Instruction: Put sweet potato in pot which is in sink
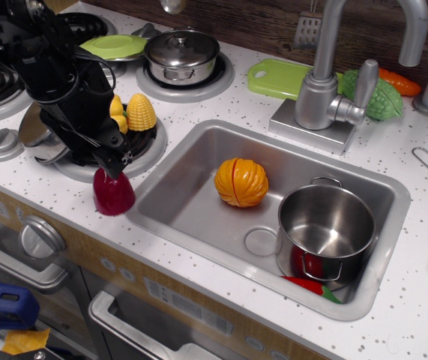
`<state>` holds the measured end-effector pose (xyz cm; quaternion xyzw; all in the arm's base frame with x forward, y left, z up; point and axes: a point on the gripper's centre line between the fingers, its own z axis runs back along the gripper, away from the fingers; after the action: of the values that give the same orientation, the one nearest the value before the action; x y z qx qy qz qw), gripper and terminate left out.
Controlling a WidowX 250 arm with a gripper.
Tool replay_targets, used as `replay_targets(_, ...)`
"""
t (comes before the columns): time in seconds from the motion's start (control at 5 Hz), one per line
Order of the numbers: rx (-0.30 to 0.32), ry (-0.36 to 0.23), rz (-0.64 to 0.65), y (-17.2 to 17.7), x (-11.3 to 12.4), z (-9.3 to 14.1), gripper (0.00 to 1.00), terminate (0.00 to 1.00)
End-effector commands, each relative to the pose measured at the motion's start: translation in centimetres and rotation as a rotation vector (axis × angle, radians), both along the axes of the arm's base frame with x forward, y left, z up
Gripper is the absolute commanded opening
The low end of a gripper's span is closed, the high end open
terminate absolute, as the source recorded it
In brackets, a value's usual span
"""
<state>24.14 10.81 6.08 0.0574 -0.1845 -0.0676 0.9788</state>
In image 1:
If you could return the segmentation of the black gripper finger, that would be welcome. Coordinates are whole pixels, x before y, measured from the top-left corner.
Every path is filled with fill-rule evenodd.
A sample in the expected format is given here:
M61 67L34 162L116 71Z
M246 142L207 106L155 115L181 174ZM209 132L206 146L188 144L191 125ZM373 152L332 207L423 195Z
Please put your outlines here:
M116 154L104 149L95 150L94 158L111 179L117 179L131 163L129 154Z

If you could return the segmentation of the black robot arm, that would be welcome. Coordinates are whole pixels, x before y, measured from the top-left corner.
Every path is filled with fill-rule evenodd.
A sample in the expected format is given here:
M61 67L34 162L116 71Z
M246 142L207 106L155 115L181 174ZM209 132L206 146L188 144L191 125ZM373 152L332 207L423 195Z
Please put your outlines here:
M41 121L72 152L90 153L112 179L121 175L133 156L109 114L115 83L43 1L0 1L0 62L24 82Z

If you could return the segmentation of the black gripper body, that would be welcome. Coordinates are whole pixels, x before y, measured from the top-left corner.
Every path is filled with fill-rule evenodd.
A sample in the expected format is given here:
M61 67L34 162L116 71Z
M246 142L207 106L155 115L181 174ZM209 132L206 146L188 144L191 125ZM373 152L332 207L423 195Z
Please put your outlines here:
M42 61L29 65L29 96L42 122L72 151L129 154L127 138L109 114L113 88L99 62Z

